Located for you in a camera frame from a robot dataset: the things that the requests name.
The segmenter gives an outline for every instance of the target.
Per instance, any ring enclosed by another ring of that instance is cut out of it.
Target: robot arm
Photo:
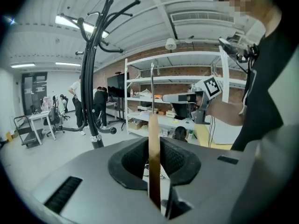
[[[217,84],[214,76],[209,76],[206,79],[198,81],[196,84],[189,86],[187,93],[163,95],[162,100],[169,103],[188,104],[196,103],[196,96],[202,96],[201,105],[196,108],[195,120],[196,124],[209,125],[205,122],[206,110],[208,109],[211,99],[221,93],[221,89]]]

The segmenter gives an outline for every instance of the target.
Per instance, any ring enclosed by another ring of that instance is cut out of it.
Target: man in black shirt
[[[258,46],[260,55],[248,70],[243,102],[229,104],[213,99],[207,110],[207,115],[229,125],[242,126],[232,149],[243,151],[250,141],[261,139],[270,130],[282,126],[281,116],[268,89],[287,65],[297,43],[296,39],[290,40],[293,25],[286,21],[287,16],[272,0],[224,1],[258,19],[266,29]],[[201,97],[197,97],[197,105],[200,104]]]
[[[98,117],[100,115],[100,112],[102,111],[102,124],[103,129],[107,129],[107,115],[106,115],[106,102],[108,100],[108,93],[107,89],[105,87],[102,87],[101,89],[97,88],[97,92],[94,94],[94,108],[95,108],[95,114]]]

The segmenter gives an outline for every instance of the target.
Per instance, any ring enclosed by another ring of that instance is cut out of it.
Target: ceiling
[[[114,0],[110,12],[119,11],[133,1]],[[217,43],[219,36],[233,37],[236,46],[243,47],[248,42],[258,43],[264,34],[264,27],[259,21],[234,12],[233,8],[223,2],[140,1],[140,5],[128,11],[133,14],[132,18],[120,16],[107,28],[110,34],[105,39],[109,43],[106,48],[122,48],[124,53],[106,53],[98,49],[95,58],[96,70],[134,53],[163,47],[167,38],[184,42],[186,38],[193,35],[195,42]],[[4,40],[0,51],[1,63],[6,66],[18,63],[36,64],[26,71],[78,71],[77,67],[55,65],[55,62],[81,63],[83,57],[76,56],[75,52],[83,51],[85,48],[85,41],[80,31],[55,24],[55,17],[57,14],[64,13],[75,18],[83,17],[88,23],[94,24],[97,16],[87,17],[86,14],[102,11],[104,2],[105,0],[27,0],[14,18],[16,23],[11,25]],[[233,22],[217,19],[188,19],[188,16],[194,12],[200,14],[215,12],[218,17],[220,13],[233,19]]]

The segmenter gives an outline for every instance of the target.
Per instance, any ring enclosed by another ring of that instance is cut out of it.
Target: television screen
[[[107,79],[108,95],[112,97],[125,97],[125,74],[109,77]],[[127,89],[127,95],[130,97],[130,91]]]

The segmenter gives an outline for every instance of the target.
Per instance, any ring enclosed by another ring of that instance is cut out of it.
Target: floor
[[[77,127],[74,112],[68,113],[70,119],[64,121],[65,127]],[[114,117],[107,116],[107,120],[114,120]],[[121,131],[122,123],[114,123],[117,133],[111,138],[111,134],[101,134],[105,146],[113,145],[123,140],[138,138],[136,134],[127,134],[126,125]],[[43,133],[49,131],[41,120],[35,121],[36,128],[43,128]],[[74,157],[86,151],[93,150],[90,142],[90,131],[85,128],[85,136],[79,132],[56,132],[57,140],[53,140],[51,134],[44,137],[42,145],[27,148],[21,145],[20,137],[13,139],[0,150],[0,161],[5,168],[12,184],[18,188],[31,191],[48,174],[64,165]],[[167,199],[169,193],[169,179],[161,180],[161,199]]]

